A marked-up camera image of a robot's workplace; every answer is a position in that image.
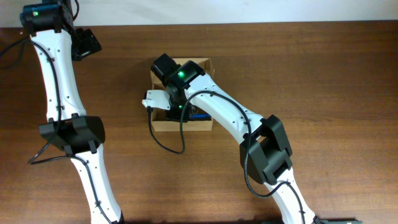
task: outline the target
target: white plastic part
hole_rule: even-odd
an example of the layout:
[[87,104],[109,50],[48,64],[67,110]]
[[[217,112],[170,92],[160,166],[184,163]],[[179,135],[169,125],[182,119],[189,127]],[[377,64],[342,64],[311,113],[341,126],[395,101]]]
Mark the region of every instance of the white plastic part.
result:
[[[285,172],[283,172],[282,175],[280,175],[280,177],[277,179],[277,181],[278,183],[275,185],[269,185],[267,183],[265,183],[264,185],[268,188],[269,191],[271,191],[274,188],[276,188],[278,184],[280,184],[281,182],[289,181],[291,186],[297,192],[298,197],[300,198],[300,201],[302,203],[303,211],[305,212],[304,214],[305,223],[313,223],[315,214],[313,211],[310,210],[310,208],[307,206],[307,204],[304,201],[304,198],[294,179],[293,168],[290,168],[290,170],[286,170]],[[276,204],[278,205],[280,212],[282,213],[282,220],[285,224],[303,223],[301,213],[299,212],[300,211],[299,202],[297,201],[296,196],[294,195],[292,189],[290,189],[289,186],[285,184],[282,185],[272,196],[276,201]]]
[[[88,151],[78,153],[75,156],[83,159],[84,161],[88,161],[87,165],[91,172],[91,177],[94,182],[98,200],[101,202],[101,208],[111,222],[119,222],[121,218],[121,209],[112,194],[108,175],[106,175],[103,151],[103,145],[101,144],[97,148],[97,153],[95,154],[92,154],[91,151]],[[85,189],[88,205],[90,206],[91,223],[108,224],[105,217],[101,214],[100,209],[95,205],[93,189],[91,188],[86,167],[76,159],[71,160],[80,175],[81,182],[83,183],[83,187]]]
[[169,103],[170,95],[163,90],[148,90],[147,98],[142,100],[142,104],[145,107],[150,106],[151,108],[160,108],[163,110],[170,109]]
[[[190,87],[185,90],[187,99],[194,93],[201,90],[215,91],[218,94],[226,96],[235,101],[246,113],[250,121],[251,131],[254,132],[260,125],[262,116],[239,104],[236,100],[232,99],[216,83],[211,79],[209,74],[199,75],[189,83]],[[191,100],[191,104],[198,106],[200,109],[206,111],[217,122],[232,134],[238,144],[241,144],[244,139],[243,135],[248,132],[248,126],[244,124],[245,120],[242,113],[230,102],[218,96],[210,96],[208,93],[203,93],[195,96]]]
[[[36,32],[32,41],[38,43],[54,59],[53,63],[57,72],[58,86],[62,110],[62,120],[72,118],[72,114],[86,115],[79,93],[77,92],[75,75],[73,74],[70,34],[64,30],[55,33],[54,30]],[[58,121],[57,95],[55,94],[55,82],[50,63],[40,49],[35,47],[42,67],[45,92],[47,94],[47,120],[52,118]]]

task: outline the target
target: blue component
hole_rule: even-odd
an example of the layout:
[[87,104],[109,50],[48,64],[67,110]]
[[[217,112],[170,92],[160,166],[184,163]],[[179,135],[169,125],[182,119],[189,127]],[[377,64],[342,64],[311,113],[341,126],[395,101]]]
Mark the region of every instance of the blue component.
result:
[[210,118],[208,114],[190,114],[189,118],[191,119],[203,119],[203,118]]

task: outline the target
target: green led light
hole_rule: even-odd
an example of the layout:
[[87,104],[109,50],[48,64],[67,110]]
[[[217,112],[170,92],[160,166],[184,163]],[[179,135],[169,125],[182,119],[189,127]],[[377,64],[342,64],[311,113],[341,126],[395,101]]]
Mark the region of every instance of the green led light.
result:
[[183,71],[179,71],[179,72],[178,72],[178,75],[179,75],[180,78],[183,78],[185,74],[184,74]]

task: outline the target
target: wire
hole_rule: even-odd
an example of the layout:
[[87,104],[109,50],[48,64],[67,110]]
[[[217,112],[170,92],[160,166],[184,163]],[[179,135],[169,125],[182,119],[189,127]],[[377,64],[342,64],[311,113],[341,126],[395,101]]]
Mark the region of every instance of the wire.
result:
[[4,67],[0,67],[0,69],[8,69],[8,68],[11,68],[11,67],[17,65],[17,64],[21,61],[22,54],[24,53],[25,40],[27,40],[28,38],[29,38],[29,36],[23,37],[22,39],[20,39],[20,40],[14,42],[14,43],[8,45],[4,50],[2,50],[2,51],[0,52],[0,58],[1,58],[1,57],[2,57],[5,53],[7,53],[10,49],[12,49],[13,47],[17,46],[18,44],[22,44],[22,45],[21,45],[21,48],[19,49],[18,58],[17,58],[14,62],[12,62],[10,65],[6,65],[6,66],[4,66]]
[[149,126],[149,133],[152,136],[152,138],[155,140],[155,142],[162,147],[163,149],[166,149],[169,152],[172,152],[174,154],[183,154],[185,151],[185,144],[183,144],[182,150],[180,152],[174,151],[173,149],[169,149],[166,146],[162,145],[154,136],[154,133],[152,132],[152,123],[150,121],[150,116],[152,114],[152,108],[150,106],[147,107],[147,111],[148,111],[148,126]]
[[76,157],[76,156],[58,156],[58,157],[42,159],[40,161],[32,162],[31,165],[42,164],[42,163],[45,163],[45,162],[51,162],[51,161],[56,161],[56,160],[60,160],[60,159],[76,159],[76,160],[80,161],[84,165],[84,167],[86,167],[87,174],[88,174],[88,179],[90,180],[91,189],[93,190],[93,195],[94,195],[94,199],[95,199],[95,205],[99,208],[99,211],[104,216],[106,221],[109,224],[112,224],[111,220],[106,216],[104,210],[101,207],[101,202],[98,200],[98,196],[97,196],[97,193],[96,193],[96,190],[95,190],[95,187],[94,187],[94,182],[93,182],[93,178],[91,176],[90,168],[88,167],[87,162],[85,162],[83,159],[80,159],[79,157]]
[[34,155],[32,158],[29,159],[28,164],[31,164],[50,146],[51,142],[55,139],[55,137],[57,137],[57,134],[61,128],[62,107],[61,107],[61,97],[60,97],[60,90],[59,90],[59,86],[58,86],[57,72],[55,71],[54,62],[52,61],[51,56],[38,43],[36,43],[32,40],[26,40],[26,42],[33,44],[35,47],[40,49],[43,52],[43,54],[47,57],[47,61],[50,62],[51,70],[52,70],[53,77],[54,77],[55,94],[57,96],[57,109],[58,109],[58,122],[55,126],[55,132],[52,134],[52,136],[47,141],[47,143],[45,143],[45,145],[41,148],[41,150],[39,150],[36,155]]
[[75,3],[76,3],[76,14],[73,16],[73,21],[75,21],[75,19],[77,18],[77,15],[79,15],[79,11],[80,11],[79,2],[77,0],[75,0]]
[[[190,104],[190,101],[191,101],[195,96],[197,96],[197,95],[199,95],[199,94],[204,94],[204,93],[205,93],[205,94],[210,94],[210,96],[218,96],[218,97],[220,97],[220,98],[222,98],[222,99],[224,99],[224,100],[230,102],[232,105],[234,105],[234,106],[241,112],[241,114],[242,114],[242,116],[243,116],[243,118],[244,118],[244,120],[245,120],[245,124],[248,126],[248,135],[247,135],[247,138],[246,138],[246,139],[248,140],[248,146],[247,146],[247,149],[246,149],[246,153],[245,153],[245,155],[244,155],[243,173],[244,173],[244,180],[245,180],[245,182],[246,182],[246,186],[248,187],[248,189],[250,190],[250,192],[251,192],[252,194],[254,194],[256,197],[258,197],[258,198],[269,198],[269,197],[272,196],[282,185],[287,184],[287,185],[290,187],[290,189],[292,189],[293,193],[295,194],[295,196],[296,196],[296,198],[297,198],[298,204],[299,204],[299,206],[300,206],[300,213],[302,214],[302,222],[303,222],[303,224],[305,224],[305,219],[304,219],[304,213],[305,213],[305,212],[303,211],[301,200],[300,200],[300,198],[299,198],[297,192],[296,192],[296,191],[293,189],[293,187],[290,185],[290,182],[288,182],[288,181],[281,182],[274,190],[272,190],[271,192],[269,192],[269,193],[266,194],[266,195],[261,195],[261,194],[257,193],[257,192],[254,191],[254,189],[251,187],[251,184],[250,184],[250,181],[249,181],[249,177],[248,177],[248,176],[249,176],[249,175],[248,175],[248,159],[249,159],[249,149],[250,149],[250,145],[251,145],[251,135],[252,135],[252,131],[251,131],[251,125],[250,125],[250,120],[249,120],[248,116],[246,115],[246,113],[244,112],[244,110],[242,109],[242,107],[240,107],[240,106],[237,104],[237,102],[235,102],[234,100],[232,100],[232,99],[230,99],[230,98],[228,98],[228,97],[226,97],[226,96],[224,96],[224,95],[221,95],[221,94],[219,94],[219,93],[216,93],[216,92],[214,92],[214,91],[208,91],[208,90],[198,91],[198,92],[194,93],[192,96],[190,96],[190,97],[187,99],[187,102],[184,104],[184,107],[183,107],[183,109],[182,109],[181,114],[184,114],[184,113],[185,113],[185,111],[186,111],[187,108],[188,108],[188,105]],[[174,151],[174,150],[171,150],[171,149],[166,148],[165,146],[161,145],[161,143],[158,142],[158,141],[156,140],[156,138],[153,136],[152,129],[151,129],[152,126],[150,125],[150,113],[152,112],[152,108],[151,108],[151,107],[148,107],[147,110],[148,110],[148,114],[149,114],[149,131],[150,131],[152,137],[155,139],[156,143],[159,144],[160,146],[162,146],[164,149],[166,149],[166,150],[168,150],[168,151],[172,151],[172,152],[174,152],[174,153],[176,153],[176,154],[182,154],[182,153],[185,151],[185,140],[184,140],[184,134],[183,134],[183,129],[182,129],[182,125],[183,125],[183,116],[181,116],[181,118],[180,118],[180,135],[181,135],[181,142],[182,142],[182,150],[181,150],[181,152],[176,152],[176,151]]]

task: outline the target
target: cable clip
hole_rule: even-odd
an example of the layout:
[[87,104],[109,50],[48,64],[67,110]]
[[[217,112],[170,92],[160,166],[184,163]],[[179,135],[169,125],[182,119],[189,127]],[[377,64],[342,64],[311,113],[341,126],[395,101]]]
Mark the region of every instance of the cable clip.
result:
[[65,109],[65,106],[56,106],[57,111],[61,108],[61,110]]
[[95,207],[98,208],[100,204],[101,204],[101,201],[95,202]]
[[[216,93],[216,91],[213,91],[213,93]],[[211,94],[211,93],[210,93],[210,97],[213,97],[213,96],[214,96],[214,94]]]

